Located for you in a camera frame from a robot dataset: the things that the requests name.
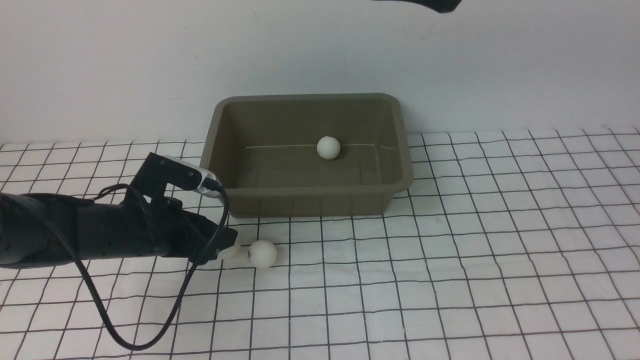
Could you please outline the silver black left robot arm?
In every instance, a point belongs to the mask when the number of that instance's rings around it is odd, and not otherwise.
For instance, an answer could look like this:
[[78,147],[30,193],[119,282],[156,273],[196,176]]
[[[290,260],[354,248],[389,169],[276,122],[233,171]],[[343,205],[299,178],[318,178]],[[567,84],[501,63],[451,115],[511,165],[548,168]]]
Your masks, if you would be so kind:
[[[1,267],[28,269],[66,265],[70,252],[39,215],[64,235],[79,259],[160,256],[215,260],[235,245],[238,232],[165,198],[151,203],[150,222],[137,200],[98,203],[63,194],[1,194]],[[200,251],[205,255],[198,259]]]

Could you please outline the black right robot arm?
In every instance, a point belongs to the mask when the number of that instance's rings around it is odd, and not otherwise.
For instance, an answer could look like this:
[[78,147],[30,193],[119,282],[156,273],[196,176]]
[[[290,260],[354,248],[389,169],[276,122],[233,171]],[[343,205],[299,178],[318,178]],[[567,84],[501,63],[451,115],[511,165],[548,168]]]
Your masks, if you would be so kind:
[[378,0],[386,3],[411,3],[438,14],[452,13],[457,9],[462,0]]

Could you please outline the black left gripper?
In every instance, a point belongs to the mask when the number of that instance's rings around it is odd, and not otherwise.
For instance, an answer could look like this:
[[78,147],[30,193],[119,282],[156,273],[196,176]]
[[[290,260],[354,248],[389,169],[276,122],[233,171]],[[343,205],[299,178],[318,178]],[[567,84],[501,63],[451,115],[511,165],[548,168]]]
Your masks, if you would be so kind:
[[238,238],[238,231],[184,210],[177,200],[153,206],[150,218],[134,202],[94,204],[93,259],[160,256],[205,265],[221,260],[219,251]]

